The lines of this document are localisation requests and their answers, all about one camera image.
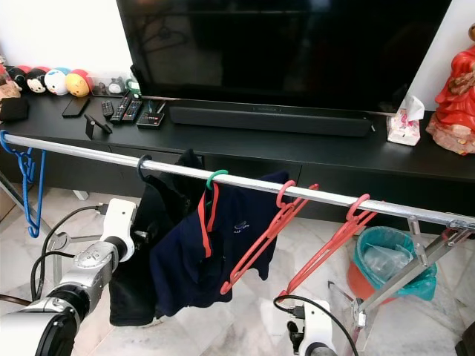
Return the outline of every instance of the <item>teal plastic bag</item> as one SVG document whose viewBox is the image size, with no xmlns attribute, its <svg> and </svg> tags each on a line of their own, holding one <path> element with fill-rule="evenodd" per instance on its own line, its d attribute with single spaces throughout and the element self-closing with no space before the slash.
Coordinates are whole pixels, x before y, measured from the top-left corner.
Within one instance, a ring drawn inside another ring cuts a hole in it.
<svg viewBox="0 0 475 356">
<path fill-rule="evenodd" d="M 383 286 L 383 283 L 381 283 L 381 280 L 364 262 L 364 253 L 370 245 L 391 248 L 393 250 L 396 249 L 396 245 L 401 245 L 406 248 L 414 258 L 417 258 L 413 241 L 407 233 L 396 230 L 395 228 L 386 228 L 384 226 L 376 226 L 363 231 L 363 233 L 359 235 L 358 242 L 356 243 L 354 262 L 374 289 L 380 289 Z M 396 292 L 396 296 L 416 295 L 423 300 L 432 300 L 433 295 L 436 292 L 436 275 L 437 267 L 433 264 L 419 276 L 411 280 L 406 286 L 399 289 Z"/>
</svg>

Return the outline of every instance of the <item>plastic bag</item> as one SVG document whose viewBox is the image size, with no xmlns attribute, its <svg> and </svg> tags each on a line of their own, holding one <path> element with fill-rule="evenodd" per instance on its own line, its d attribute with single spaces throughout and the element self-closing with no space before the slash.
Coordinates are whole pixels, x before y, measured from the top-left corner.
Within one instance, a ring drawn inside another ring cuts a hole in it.
<svg viewBox="0 0 475 356">
<path fill-rule="evenodd" d="M 374 246 L 370 243 L 368 245 L 370 247 L 364 253 L 364 261 L 380 279 L 381 283 L 387 282 L 391 277 L 398 274 L 414 258 L 401 245 L 396 245 L 395 250 Z"/>
<path fill-rule="evenodd" d="M 396 250 L 396 246 L 400 245 L 416 258 L 414 245 L 410 236 L 403 231 L 394 228 L 386 228 L 376 226 L 368 228 L 359 236 L 356 243 L 354 263 L 358 266 L 364 277 L 371 283 L 374 289 L 380 289 L 384 282 L 375 274 L 364 261 L 364 254 L 372 245 Z M 419 276 L 411 280 L 406 286 L 399 289 L 395 296 L 416 295 L 423 300 L 432 300 L 436 291 L 437 267 L 435 264 L 429 266 Z"/>
</svg>

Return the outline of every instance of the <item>green hanger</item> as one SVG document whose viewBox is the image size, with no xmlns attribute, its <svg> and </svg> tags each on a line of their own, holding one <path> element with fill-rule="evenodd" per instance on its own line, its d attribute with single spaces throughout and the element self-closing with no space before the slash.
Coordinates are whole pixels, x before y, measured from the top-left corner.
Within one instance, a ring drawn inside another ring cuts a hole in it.
<svg viewBox="0 0 475 356">
<path fill-rule="evenodd" d="M 212 191 L 213 190 L 213 187 L 211 185 L 213 179 L 216 177 L 216 176 L 219 176 L 220 174 L 228 174 L 229 172 L 226 170 L 226 169 L 220 169 L 219 171 L 215 171 L 211 176 L 209 176 L 208 180 L 206 180 L 206 187 Z"/>
</svg>

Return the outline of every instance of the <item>red hanger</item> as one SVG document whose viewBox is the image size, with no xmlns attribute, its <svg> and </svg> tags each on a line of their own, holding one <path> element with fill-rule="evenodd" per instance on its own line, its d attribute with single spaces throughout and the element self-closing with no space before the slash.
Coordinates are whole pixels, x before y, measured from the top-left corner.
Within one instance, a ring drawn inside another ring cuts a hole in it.
<svg viewBox="0 0 475 356">
<path fill-rule="evenodd" d="M 332 239 L 326 243 L 315 256 L 292 278 L 286 290 L 283 290 L 279 296 L 291 294 L 311 273 L 314 272 L 328 257 L 330 257 L 336 250 L 348 241 L 360 228 L 364 227 L 368 222 L 374 218 L 377 213 L 363 211 L 358 216 L 354 213 L 360 204 L 370 198 L 369 194 L 364 194 L 358 198 L 347 213 L 347 221 L 340 229 L 335 232 Z"/>
<path fill-rule="evenodd" d="M 267 246 L 277 237 L 277 234 L 281 232 L 282 229 L 284 229 L 287 224 L 290 223 L 290 220 L 292 220 L 294 216 L 297 215 L 298 212 L 305 206 L 305 204 L 307 204 L 308 200 L 302 201 L 302 198 L 297 198 L 291 203 L 282 202 L 282 196 L 284 195 L 285 190 L 291 185 L 295 185 L 293 180 L 290 180 L 282 186 L 281 191 L 279 191 L 279 194 L 277 195 L 276 201 L 280 211 L 277 213 L 277 215 L 275 215 L 274 219 L 272 219 L 272 222 L 270 223 L 267 230 L 255 241 L 255 243 L 244 254 L 244 256 L 242 256 L 240 261 L 231 271 L 229 282 L 226 281 L 221 287 L 221 294 L 226 294 L 233 287 L 233 285 L 236 284 L 243 274 L 252 266 L 254 261 L 259 258 Z M 318 184 L 311 185 L 309 189 L 318 189 Z"/>
</svg>

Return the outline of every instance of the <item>soundbar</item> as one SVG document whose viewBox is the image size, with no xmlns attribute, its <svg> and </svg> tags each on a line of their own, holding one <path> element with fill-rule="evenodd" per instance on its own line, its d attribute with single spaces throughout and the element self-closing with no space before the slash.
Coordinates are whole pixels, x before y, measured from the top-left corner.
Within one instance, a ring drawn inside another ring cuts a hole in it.
<svg viewBox="0 0 475 356">
<path fill-rule="evenodd" d="M 185 125 L 355 137 L 365 136 L 371 127 L 360 111 L 201 100 L 175 100 L 166 107 L 172 122 Z"/>
</svg>

